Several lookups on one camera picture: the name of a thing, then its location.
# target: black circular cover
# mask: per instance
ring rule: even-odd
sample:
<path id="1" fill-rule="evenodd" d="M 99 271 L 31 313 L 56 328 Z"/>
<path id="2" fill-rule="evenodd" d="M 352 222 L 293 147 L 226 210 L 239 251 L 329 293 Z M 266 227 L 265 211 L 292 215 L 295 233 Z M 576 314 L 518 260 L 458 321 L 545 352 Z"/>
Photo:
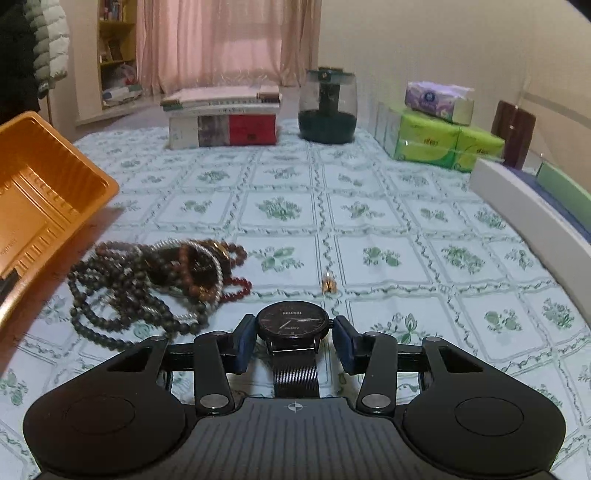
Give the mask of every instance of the black circular cover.
<path id="1" fill-rule="evenodd" d="M 109 476 L 168 453 L 184 432 L 183 407 L 133 375 L 69 382 L 37 400 L 23 422 L 35 459 L 64 476 Z"/>
<path id="2" fill-rule="evenodd" d="M 324 309 L 307 301 L 274 303 L 262 309 L 256 321 L 262 338 L 313 338 L 320 332 L 326 332 L 329 326 L 329 316 Z"/>
<path id="3" fill-rule="evenodd" d="M 507 479 L 549 469 L 565 430 L 550 400 L 498 371 L 436 379 L 409 403 L 402 426 L 436 464 Z"/>

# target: watch strap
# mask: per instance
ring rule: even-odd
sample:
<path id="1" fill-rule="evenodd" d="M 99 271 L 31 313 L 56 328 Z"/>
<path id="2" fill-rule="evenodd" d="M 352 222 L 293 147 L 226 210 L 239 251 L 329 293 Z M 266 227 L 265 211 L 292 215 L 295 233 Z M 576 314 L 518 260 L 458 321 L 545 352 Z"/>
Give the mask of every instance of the watch strap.
<path id="1" fill-rule="evenodd" d="M 271 354 L 276 398 L 319 398 L 316 351 L 283 350 Z"/>

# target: sheer curtain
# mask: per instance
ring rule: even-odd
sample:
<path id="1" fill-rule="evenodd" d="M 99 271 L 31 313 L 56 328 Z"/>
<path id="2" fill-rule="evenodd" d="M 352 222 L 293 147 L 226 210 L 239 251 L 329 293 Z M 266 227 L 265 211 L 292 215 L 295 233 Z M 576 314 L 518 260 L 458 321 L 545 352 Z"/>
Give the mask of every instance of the sheer curtain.
<path id="1" fill-rule="evenodd" d="M 270 81 L 297 85 L 315 66 L 320 0 L 139 0 L 144 89 Z"/>

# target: pile of jewelry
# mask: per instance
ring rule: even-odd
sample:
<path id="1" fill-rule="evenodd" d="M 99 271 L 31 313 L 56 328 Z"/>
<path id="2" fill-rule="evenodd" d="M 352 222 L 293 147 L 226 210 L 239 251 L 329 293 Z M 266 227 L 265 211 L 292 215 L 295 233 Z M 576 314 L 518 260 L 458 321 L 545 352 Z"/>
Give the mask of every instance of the pile of jewelry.
<path id="1" fill-rule="evenodd" d="M 250 294 L 248 280 L 232 277 L 232 269 L 245 260 L 243 247 L 215 240 L 101 243 L 93 256 L 73 265 L 68 273 L 74 297 L 72 325 L 82 337 L 111 350 L 124 350 L 134 343 L 98 330 L 121 332 L 141 320 L 161 327 L 170 338 L 178 333 L 196 335 L 219 304 Z M 242 289 L 224 293 L 226 286 Z M 181 298 L 189 312 L 173 315 L 155 293 Z M 98 316 L 93 305 L 101 301 L 110 305 L 118 318 Z"/>

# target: watch face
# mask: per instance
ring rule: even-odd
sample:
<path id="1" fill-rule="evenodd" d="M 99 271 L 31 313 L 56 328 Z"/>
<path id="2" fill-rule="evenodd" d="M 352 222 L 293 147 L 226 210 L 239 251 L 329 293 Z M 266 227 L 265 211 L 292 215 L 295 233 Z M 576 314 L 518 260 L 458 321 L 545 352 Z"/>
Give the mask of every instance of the watch face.
<path id="1" fill-rule="evenodd" d="M 306 301 L 281 301 L 262 309 L 256 317 L 264 333 L 290 339 L 306 338 L 328 325 L 328 314 Z"/>

